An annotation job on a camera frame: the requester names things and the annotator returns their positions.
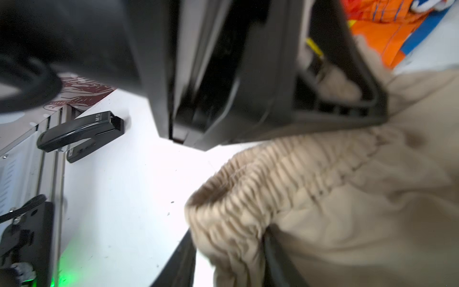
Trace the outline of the beige shorts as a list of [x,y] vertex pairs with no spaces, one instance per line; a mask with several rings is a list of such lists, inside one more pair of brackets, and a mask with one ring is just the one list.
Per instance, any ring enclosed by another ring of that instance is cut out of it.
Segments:
[[312,287],[459,284],[459,70],[392,74],[386,124],[278,138],[234,155],[187,201],[217,287],[259,287],[272,228]]

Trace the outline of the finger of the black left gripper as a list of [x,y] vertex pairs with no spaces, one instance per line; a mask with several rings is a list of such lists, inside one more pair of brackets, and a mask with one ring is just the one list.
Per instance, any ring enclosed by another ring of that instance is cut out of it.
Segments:
[[[286,28],[286,75],[289,108],[296,122],[307,129],[354,129],[387,120],[388,95],[373,76],[351,36],[338,1],[288,1]],[[325,58],[304,42],[319,46]],[[356,89],[357,98],[345,99],[325,92],[325,84],[313,66],[321,63],[337,71],[343,85]]]

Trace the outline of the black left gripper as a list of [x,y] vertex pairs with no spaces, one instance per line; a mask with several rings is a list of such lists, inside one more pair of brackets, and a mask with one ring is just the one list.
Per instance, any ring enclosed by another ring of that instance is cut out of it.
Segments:
[[211,1],[172,139],[210,150],[293,119],[304,1]]

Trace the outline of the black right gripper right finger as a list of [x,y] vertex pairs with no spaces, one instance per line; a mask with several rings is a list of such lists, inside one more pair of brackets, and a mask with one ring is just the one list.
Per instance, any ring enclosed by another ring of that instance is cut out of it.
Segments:
[[265,256],[263,287],[308,286],[270,229],[266,230],[262,243]]

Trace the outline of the rainbow striped shorts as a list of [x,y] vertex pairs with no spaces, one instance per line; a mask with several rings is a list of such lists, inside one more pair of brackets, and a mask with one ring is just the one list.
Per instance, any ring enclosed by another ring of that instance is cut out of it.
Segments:
[[395,68],[440,24],[454,1],[341,1],[351,33],[363,36]]

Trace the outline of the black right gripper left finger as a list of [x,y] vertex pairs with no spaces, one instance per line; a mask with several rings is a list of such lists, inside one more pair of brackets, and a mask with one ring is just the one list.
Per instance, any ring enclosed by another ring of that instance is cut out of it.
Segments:
[[192,287],[196,253],[191,231],[188,230],[151,287]]

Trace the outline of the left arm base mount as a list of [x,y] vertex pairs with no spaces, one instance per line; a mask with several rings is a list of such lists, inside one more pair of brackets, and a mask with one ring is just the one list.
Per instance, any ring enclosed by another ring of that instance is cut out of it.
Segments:
[[49,287],[54,206],[44,202],[1,236],[1,286]]

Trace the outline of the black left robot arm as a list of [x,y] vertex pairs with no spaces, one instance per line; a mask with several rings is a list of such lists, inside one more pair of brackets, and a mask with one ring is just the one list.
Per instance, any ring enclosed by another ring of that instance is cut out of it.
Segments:
[[60,72],[146,97],[159,136],[203,151],[388,117],[339,1],[2,1],[1,111]]

